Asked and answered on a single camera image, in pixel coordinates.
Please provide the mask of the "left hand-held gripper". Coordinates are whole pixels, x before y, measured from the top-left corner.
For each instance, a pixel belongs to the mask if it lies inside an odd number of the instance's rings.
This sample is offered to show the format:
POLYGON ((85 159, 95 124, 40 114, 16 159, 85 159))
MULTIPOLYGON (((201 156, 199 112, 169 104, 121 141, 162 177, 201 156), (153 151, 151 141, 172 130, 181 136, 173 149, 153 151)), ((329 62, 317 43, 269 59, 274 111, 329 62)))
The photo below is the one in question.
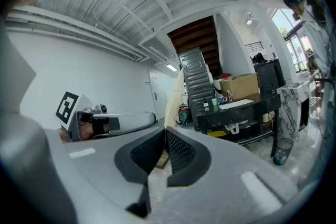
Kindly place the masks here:
POLYGON ((65 92, 55 114, 64 142, 80 142, 80 126, 90 123, 92 139, 119 136, 147 129, 156 123, 153 112, 108 114, 104 104, 92 105, 85 95, 65 92))

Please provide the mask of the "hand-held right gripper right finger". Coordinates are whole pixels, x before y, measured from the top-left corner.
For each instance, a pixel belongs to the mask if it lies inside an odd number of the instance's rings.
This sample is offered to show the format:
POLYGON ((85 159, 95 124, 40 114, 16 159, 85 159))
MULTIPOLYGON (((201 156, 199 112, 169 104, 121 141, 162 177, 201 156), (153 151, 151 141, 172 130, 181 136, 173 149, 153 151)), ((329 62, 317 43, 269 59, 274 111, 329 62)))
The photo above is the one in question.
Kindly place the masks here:
POLYGON ((166 130, 172 175, 149 223, 272 223, 297 193, 281 171, 230 141, 166 130))

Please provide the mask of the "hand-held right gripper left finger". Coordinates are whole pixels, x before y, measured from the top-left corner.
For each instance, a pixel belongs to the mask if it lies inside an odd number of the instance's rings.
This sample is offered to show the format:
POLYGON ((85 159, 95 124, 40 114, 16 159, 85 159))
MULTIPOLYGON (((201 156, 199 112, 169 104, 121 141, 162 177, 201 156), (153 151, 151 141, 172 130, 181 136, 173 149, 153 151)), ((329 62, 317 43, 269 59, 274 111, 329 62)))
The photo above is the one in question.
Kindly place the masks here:
POLYGON ((164 149, 164 127, 66 144, 53 130, 46 136, 75 223, 151 222, 148 175, 164 149))

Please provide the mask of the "person's left hand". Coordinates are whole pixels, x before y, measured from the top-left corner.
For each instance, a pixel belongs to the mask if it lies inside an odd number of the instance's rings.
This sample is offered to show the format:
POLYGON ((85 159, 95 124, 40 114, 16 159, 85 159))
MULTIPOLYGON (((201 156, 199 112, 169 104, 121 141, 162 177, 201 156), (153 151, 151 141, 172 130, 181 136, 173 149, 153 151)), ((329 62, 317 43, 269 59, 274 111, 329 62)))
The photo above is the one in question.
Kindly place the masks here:
POLYGON ((87 123, 80 126, 80 136, 82 141, 87 141, 93 137, 92 124, 87 123))

